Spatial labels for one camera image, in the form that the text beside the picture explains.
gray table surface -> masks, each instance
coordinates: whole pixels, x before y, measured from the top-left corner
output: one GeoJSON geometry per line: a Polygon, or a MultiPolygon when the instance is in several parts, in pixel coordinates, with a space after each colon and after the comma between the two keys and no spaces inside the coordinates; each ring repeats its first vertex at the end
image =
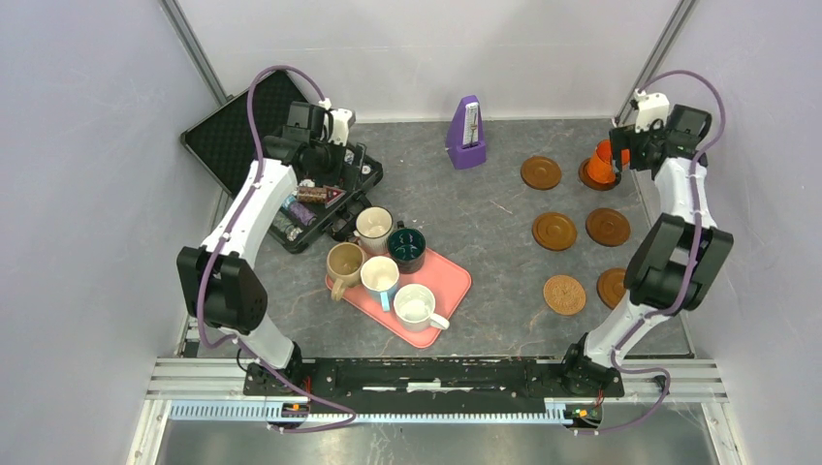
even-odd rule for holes
{"type": "MultiPolygon", "coordinates": [[[[443,148],[447,123],[355,126],[352,140],[367,144],[385,170],[368,198],[419,229],[431,249],[465,268],[471,289],[451,328],[432,346],[416,349],[347,302],[331,300],[324,282],[326,255],[334,246],[329,237],[299,255],[267,237],[255,270],[269,293],[269,315],[306,357],[562,356],[608,316],[596,293],[599,275],[627,266],[648,232],[632,176],[608,192],[593,191],[577,177],[580,162],[608,136],[609,127],[605,120],[486,122],[488,160],[454,170],[443,148]],[[522,183],[520,166],[535,155],[550,157],[562,168],[561,182],[550,191],[522,183]],[[585,218],[598,207],[628,218],[632,233],[626,243],[608,248],[590,239],[585,218]],[[552,252],[534,241],[531,225],[547,211],[564,213],[576,224],[571,248],[552,252]],[[563,317],[546,304],[543,286],[556,274],[583,284],[587,301],[581,313],[563,317]]],[[[233,357],[235,351],[233,345],[201,348],[199,357],[233,357]]],[[[631,352],[688,353],[679,318],[653,329],[631,352]]]]}

white mug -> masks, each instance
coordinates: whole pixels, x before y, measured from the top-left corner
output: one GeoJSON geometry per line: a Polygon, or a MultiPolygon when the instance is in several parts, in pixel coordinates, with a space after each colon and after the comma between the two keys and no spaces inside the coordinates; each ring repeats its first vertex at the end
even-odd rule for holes
{"type": "Polygon", "coordinates": [[[354,235],[360,239],[360,245],[371,255],[388,253],[388,236],[394,231],[394,218],[391,212],[381,206],[372,206],[357,216],[357,230],[354,235]]]}
{"type": "Polygon", "coordinates": [[[429,326],[448,329],[451,324],[445,317],[434,313],[435,308],[434,294],[422,284],[403,286],[394,297],[396,319],[411,332],[424,331],[429,326]]]}
{"type": "Polygon", "coordinates": [[[372,257],[360,268],[360,277],[368,295],[380,303],[384,312],[391,311],[391,299],[399,288],[399,268],[388,257],[372,257]]]}

mug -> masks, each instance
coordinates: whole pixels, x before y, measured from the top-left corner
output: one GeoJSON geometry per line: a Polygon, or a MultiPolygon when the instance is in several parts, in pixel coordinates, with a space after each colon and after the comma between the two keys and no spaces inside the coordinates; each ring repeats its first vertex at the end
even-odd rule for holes
{"type": "Polygon", "coordinates": [[[380,302],[384,312],[391,311],[391,299],[399,287],[399,269],[388,257],[372,257],[360,270],[368,295],[380,302]]]}
{"type": "Polygon", "coordinates": [[[371,255],[388,253],[388,236],[394,230],[391,212],[381,206],[372,206],[357,216],[354,235],[360,239],[363,248],[371,255]]]}
{"type": "Polygon", "coordinates": [[[388,253],[402,274],[416,273],[426,262],[426,237],[419,231],[396,222],[396,231],[388,237],[388,253]]]}
{"type": "Polygon", "coordinates": [[[365,251],[357,244],[343,242],[332,247],[326,257],[326,271],[334,282],[332,299],[340,300],[346,288],[360,284],[360,269],[365,259],[365,251]]]}
{"type": "Polygon", "coordinates": [[[451,324],[443,316],[434,313],[435,308],[434,294],[422,284],[403,286],[394,297],[396,319],[411,332],[424,331],[430,326],[448,329],[451,324]]]}

pink tray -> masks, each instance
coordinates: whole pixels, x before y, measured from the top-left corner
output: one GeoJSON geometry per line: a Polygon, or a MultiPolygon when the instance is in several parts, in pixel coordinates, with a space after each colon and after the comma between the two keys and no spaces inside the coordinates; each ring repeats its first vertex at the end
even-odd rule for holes
{"type": "MultiPolygon", "coordinates": [[[[406,284],[422,284],[431,289],[436,298],[436,313],[450,319],[459,303],[462,302],[462,298],[468,293],[468,289],[471,288],[471,275],[465,271],[465,268],[427,249],[426,263],[419,271],[414,274],[399,275],[399,285],[402,287],[406,284]]],[[[328,276],[326,276],[326,286],[329,289],[333,286],[328,276]]],[[[342,298],[417,349],[424,349],[433,344],[442,332],[441,329],[435,327],[420,332],[405,330],[396,320],[394,311],[384,312],[383,307],[368,295],[363,286],[347,289],[342,298]]]]}

black case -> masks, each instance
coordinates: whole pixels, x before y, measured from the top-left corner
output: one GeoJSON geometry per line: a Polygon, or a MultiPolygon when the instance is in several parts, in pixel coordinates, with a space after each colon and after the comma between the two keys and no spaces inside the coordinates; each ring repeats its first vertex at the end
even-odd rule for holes
{"type": "MultiPolygon", "coordinates": [[[[255,158],[254,140],[251,138],[246,114],[246,93],[247,91],[233,97],[226,105],[180,135],[183,146],[203,163],[208,172],[232,197],[236,197],[242,188],[251,162],[255,158]]],[[[307,100],[287,73],[278,71],[257,84],[254,91],[254,120],[260,138],[275,133],[287,122],[292,102],[307,100]]],[[[355,151],[353,145],[349,145],[349,149],[355,151]]],[[[275,228],[269,228],[269,233],[292,254],[305,250],[323,233],[329,233],[338,241],[347,240],[354,232],[357,215],[370,206],[365,192],[383,178],[382,164],[368,155],[364,155],[364,162],[371,166],[369,174],[360,174],[358,157],[355,157],[351,166],[345,165],[345,182],[350,183],[353,176],[358,176],[358,186],[353,191],[346,191],[345,196],[332,206],[325,208],[320,204],[303,204],[317,215],[311,226],[301,224],[288,211],[280,208],[280,211],[302,229],[302,233],[295,240],[288,240],[275,228]]]]}

